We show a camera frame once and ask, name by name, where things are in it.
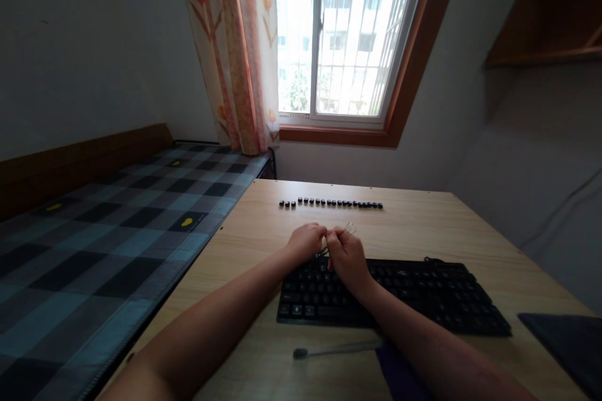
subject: hand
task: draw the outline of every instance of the hand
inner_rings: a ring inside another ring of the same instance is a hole
[[[293,231],[284,250],[295,258],[297,264],[302,264],[320,252],[326,232],[326,227],[317,222],[304,224]]]
[[[329,230],[326,236],[334,270],[358,301],[375,283],[368,271],[362,241],[342,227]]]

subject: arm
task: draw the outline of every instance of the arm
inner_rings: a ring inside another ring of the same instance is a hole
[[[319,251],[326,227],[296,229],[288,244],[190,307],[128,363],[101,396],[113,400],[185,400],[228,356],[288,273]]]
[[[442,400],[534,400],[527,389],[480,352],[410,308],[372,279],[359,238],[328,231],[334,269],[356,299]]]

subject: black notebook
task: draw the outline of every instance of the black notebook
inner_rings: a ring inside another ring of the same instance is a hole
[[[519,313],[519,319],[592,400],[602,400],[602,320]]]

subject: white wall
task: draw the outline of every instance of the white wall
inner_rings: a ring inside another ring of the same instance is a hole
[[[0,160],[161,122],[114,1],[0,3]]]
[[[447,190],[516,246],[602,167],[602,63],[524,70]],[[522,246],[602,315],[602,175]]]
[[[0,161],[159,122],[216,139],[184,0],[0,3]]]
[[[278,177],[443,189],[514,79],[482,69],[513,2],[450,0],[397,149],[283,142]]]

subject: forearm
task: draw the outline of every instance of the forearm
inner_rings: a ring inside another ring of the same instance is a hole
[[[155,336],[126,367],[124,373],[132,374],[120,378],[131,381],[135,373],[149,373],[169,398],[191,397],[296,265],[285,250],[278,251],[207,295]]]
[[[437,399],[534,399],[474,347],[419,314],[376,282],[371,282],[359,300]]]

